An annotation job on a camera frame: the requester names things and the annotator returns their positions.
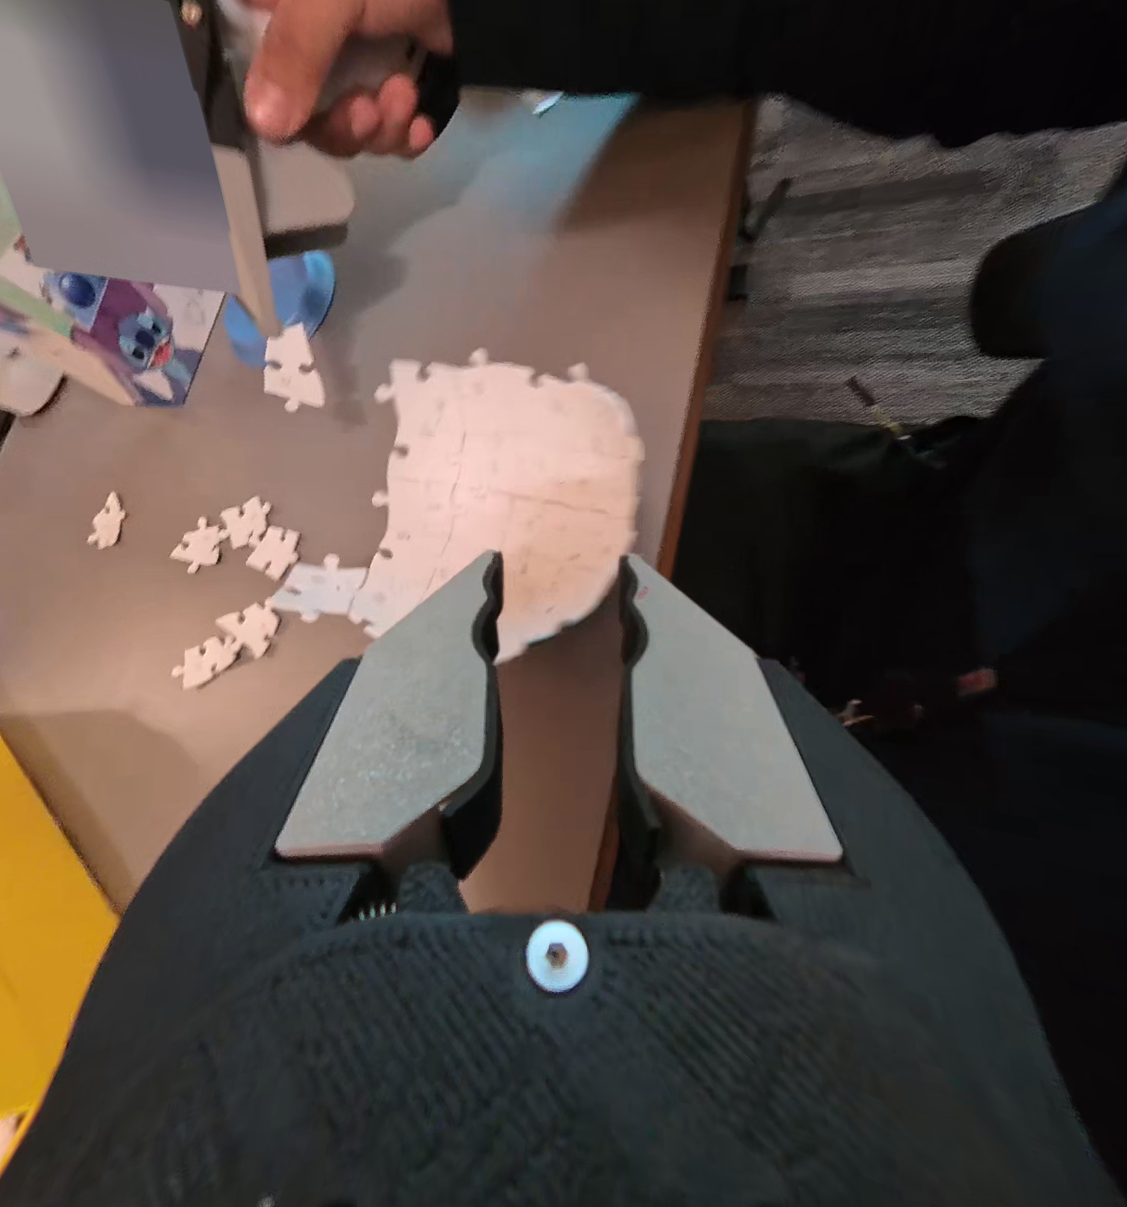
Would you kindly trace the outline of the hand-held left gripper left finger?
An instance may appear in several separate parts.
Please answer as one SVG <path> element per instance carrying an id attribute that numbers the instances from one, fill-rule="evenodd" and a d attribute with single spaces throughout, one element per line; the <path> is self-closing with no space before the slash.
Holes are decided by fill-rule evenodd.
<path id="1" fill-rule="evenodd" d="M 502 602 L 503 559 L 487 550 L 369 644 L 277 856 L 371 862 L 390 880 L 417 862 L 474 869 L 502 818 Z"/>

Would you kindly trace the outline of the blue plastic ball stand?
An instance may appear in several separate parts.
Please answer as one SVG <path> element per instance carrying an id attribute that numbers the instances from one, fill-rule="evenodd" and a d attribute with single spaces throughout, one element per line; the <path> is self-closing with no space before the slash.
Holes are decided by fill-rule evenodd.
<path id="1" fill-rule="evenodd" d="M 310 250 L 268 260 L 274 310 L 284 326 L 300 324 L 312 339 L 330 312 L 336 275 L 331 256 Z M 234 295 L 223 306 L 223 326 L 239 362 L 254 369 L 267 363 L 268 340 Z"/>

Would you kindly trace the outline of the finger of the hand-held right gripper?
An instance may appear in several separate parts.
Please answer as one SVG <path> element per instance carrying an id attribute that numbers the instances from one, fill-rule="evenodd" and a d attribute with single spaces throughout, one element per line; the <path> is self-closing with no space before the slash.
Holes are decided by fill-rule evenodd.
<path id="1" fill-rule="evenodd" d="M 239 148 L 210 144 L 228 219 L 229 243 L 237 282 L 232 294 L 264 338 L 279 335 L 269 279 L 264 226 L 258 206 L 251 159 Z"/>

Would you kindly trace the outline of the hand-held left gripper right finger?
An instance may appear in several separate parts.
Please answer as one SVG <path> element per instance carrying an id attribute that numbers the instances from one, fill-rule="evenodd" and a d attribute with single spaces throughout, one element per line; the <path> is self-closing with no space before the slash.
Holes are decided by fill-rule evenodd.
<path id="1" fill-rule="evenodd" d="M 843 842 L 752 649 L 638 554 L 620 561 L 620 847 L 635 880 L 833 867 Z"/>

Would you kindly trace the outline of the partly built white puzzle ball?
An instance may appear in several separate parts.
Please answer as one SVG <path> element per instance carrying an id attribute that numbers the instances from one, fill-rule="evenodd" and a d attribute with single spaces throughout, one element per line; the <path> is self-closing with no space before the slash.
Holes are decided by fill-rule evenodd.
<path id="1" fill-rule="evenodd" d="M 376 638 L 479 555 L 502 555 L 498 662 L 589 615 L 637 540 L 644 444 L 584 364 L 395 359 L 396 431 L 373 504 L 386 530 L 349 618 Z"/>

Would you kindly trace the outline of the cartoon puzzle box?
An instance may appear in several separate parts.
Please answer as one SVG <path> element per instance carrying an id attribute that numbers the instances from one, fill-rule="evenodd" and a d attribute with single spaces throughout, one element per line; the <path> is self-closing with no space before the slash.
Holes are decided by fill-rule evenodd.
<path id="1" fill-rule="evenodd" d="M 130 407 L 179 407 L 224 296 L 213 290 L 51 270 L 29 255 L 0 175 L 0 330 Z"/>

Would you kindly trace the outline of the person's right hand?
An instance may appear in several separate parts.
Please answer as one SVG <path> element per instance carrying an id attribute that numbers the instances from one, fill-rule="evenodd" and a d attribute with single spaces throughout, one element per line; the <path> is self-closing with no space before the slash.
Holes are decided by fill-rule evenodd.
<path id="1" fill-rule="evenodd" d="M 435 139 L 420 113 L 418 84 L 399 72 L 379 90 L 354 90 L 322 109 L 334 62 L 352 37 L 410 37 L 451 55 L 445 1 L 258 2 L 269 23 L 249 67 L 243 103 L 254 131 L 272 143 L 302 140 L 335 158 L 360 154 L 413 159 Z"/>

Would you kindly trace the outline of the yellow plastic bin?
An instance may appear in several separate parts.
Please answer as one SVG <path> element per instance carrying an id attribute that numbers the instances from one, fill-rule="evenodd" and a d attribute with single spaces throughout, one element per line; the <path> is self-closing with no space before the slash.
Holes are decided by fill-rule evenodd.
<path id="1" fill-rule="evenodd" d="M 0 1118 L 44 1093 L 117 924 L 0 735 Z"/>

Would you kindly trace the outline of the white rounded object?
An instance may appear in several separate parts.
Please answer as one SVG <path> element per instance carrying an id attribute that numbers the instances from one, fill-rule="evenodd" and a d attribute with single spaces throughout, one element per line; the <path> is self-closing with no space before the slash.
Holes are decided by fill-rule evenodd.
<path id="1" fill-rule="evenodd" d="M 63 382 L 62 369 L 32 354 L 12 333 L 0 330 L 0 412 L 14 417 L 38 414 Z"/>

